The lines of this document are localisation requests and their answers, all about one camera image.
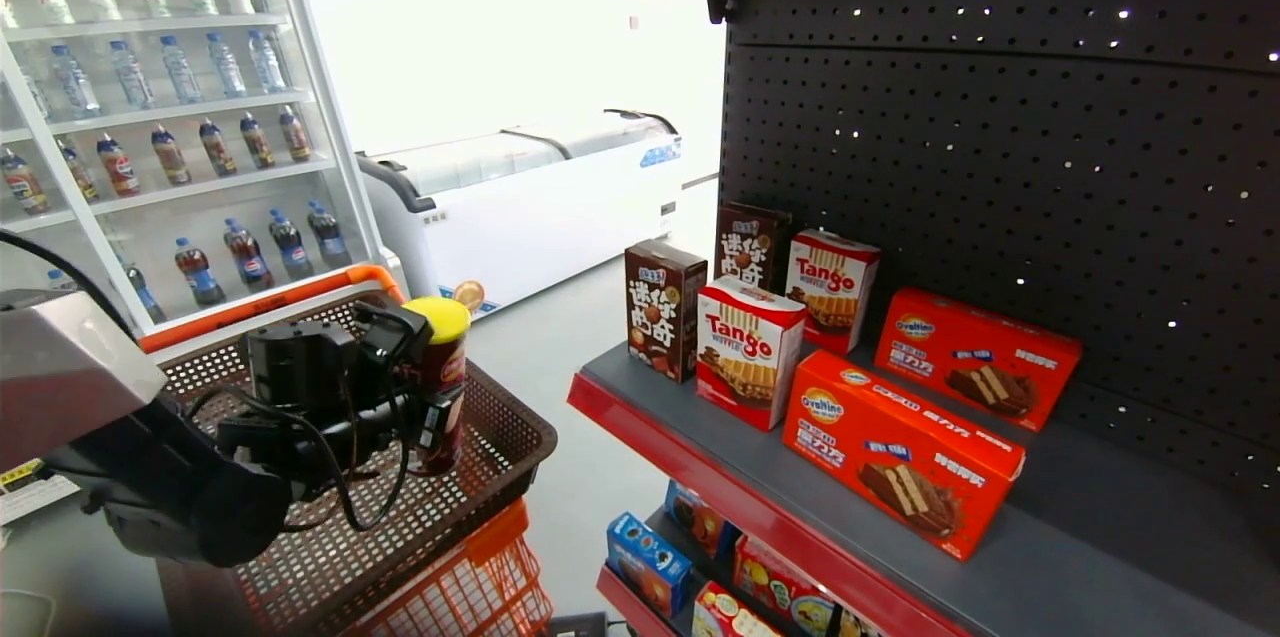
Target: black pegboard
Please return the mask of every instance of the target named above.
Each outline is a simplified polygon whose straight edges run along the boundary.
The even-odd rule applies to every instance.
[[[1083,338],[1056,420],[1280,495],[1280,0],[735,3],[724,198],[882,246],[879,308]]]

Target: orange basket handle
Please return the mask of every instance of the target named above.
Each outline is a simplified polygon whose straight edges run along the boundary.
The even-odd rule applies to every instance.
[[[248,301],[248,303],[230,306],[230,308],[207,313],[205,317],[193,318],[193,321],[187,324],[178,324],[177,327],[169,327],[169,330],[155,333],[155,335],[142,336],[140,344],[145,353],[155,353],[155,350],[166,349],[166,347],[180,344],[180,342],[192,340],[192,338],[221,330],[221,327],[227,327],[229,324],[243,322],[247,318],[257,317],[260,313],[279,310],[282,306],[297,304],[301,301],[323,295],[325,292],[358,285],[361,281],[378,281],[390,299],[396,301],[397,304],[404,303],[404,295],[399,292],[394,278],[392,278],[392,274],[387,269],[379,267],[375,263],[356,263],[353,267],[343,269],[342,272],[329,274],[328,278],[289,287],[288,290],[276,292],[274,295],[265,295],[256,301]]]

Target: orange basket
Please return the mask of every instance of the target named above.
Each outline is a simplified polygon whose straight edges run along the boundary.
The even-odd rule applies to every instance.
[[[525,545],[520,499],[422,570],[344,634],[347,637],[525,637],[550,622],[538,558]]]

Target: chest freezer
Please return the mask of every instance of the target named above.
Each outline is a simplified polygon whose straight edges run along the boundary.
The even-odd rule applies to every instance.
[[[605,110],[360,168],[412,294],[483,317],[671,232],[682,146],[662,116]]]

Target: red shelf edge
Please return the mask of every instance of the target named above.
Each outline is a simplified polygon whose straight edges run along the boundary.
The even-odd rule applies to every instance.
[[[653,417],[627,404],[626,400],[616,399],[611,391],[584,374],[573,376],[568,404],[607,429],[614,437],[620,437],[623,444],[676,482],[698,492],[744,532],[772,546],[827,587],[837,600],[867,615],[886,634],[911,637],[968,634],[920,604],[896,583],[847,555],[813,527],[756,495],[741,478],[708,459],[698,446],[669,435]],[[832,485],[841,489],[836,482]]]
[[[595,591],[604,595],[604,600],[618,610],[640,637],[680,637],[622,582],[621,577],[613,574],[609,565],[600,568],[600,576],[595,578]]]

